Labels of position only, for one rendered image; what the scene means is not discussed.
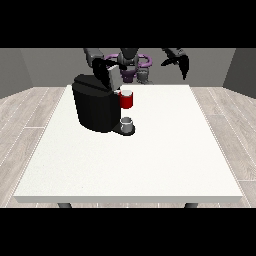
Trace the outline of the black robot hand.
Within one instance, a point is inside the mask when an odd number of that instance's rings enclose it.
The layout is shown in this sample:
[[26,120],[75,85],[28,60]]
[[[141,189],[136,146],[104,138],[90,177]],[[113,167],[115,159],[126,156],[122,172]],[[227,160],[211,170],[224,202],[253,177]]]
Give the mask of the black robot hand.
[[189,57],[185,53],[185,55],[176,57],[172,51],[172,48],[163,48],[163,51],[165,52],[167,59],[164,60],[161,65],[162,66],[167,66],[167,65],[178,65],[179,69],[182,74],[182,78],[186,79],[188,71],[189,71]]
[[108,69],[114,65],[119,66],[120,74],[121,74],[121,70],[124,70],[124,71],[127,70],[127,67],[125,65],[115,61],[104,60],[100,58],[96,58],[92,61],[92,69],[93,69],[94,76],[103,84],[105,88],[110,90],[112,90],[112,88],[110,85]]

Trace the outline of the pale grey machine lid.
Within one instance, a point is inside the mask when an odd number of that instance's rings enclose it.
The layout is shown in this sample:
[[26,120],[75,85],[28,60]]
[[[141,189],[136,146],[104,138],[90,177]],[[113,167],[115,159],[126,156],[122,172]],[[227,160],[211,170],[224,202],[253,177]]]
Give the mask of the pale grey machine lid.
[[122,85],[121,74],[118,65],[114,65],[108,69],[110,85],[113,91],[116,91]]

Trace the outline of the black coffee machine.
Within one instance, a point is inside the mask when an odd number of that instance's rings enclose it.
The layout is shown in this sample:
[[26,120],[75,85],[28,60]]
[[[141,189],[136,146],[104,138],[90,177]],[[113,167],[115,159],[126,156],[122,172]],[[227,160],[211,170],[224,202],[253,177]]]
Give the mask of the black coffee machine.
[[120,96],[106,88],[94,75],[78,75],[72,91],[82,126],[94,132],[116,132],[123,136],[135,133],[134,124],[125,131],[121,123]]

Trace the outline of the red pod holder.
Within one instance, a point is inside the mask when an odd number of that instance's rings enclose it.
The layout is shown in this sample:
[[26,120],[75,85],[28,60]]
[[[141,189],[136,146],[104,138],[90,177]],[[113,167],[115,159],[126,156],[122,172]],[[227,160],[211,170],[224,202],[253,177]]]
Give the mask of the red pod holder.
[[129,109],[133,106],[133,92],[131,90],[121,90],[119,98],[121,108]]

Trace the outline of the small grey cup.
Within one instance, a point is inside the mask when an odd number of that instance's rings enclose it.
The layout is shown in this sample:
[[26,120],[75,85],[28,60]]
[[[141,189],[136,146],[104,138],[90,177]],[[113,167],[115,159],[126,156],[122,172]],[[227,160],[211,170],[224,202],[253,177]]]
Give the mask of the small grey cup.
[[130,117],[123,117],[120,120],[120,124],[121,124],[121,131],[124,133],[129,133],[133,129],[133,121]]

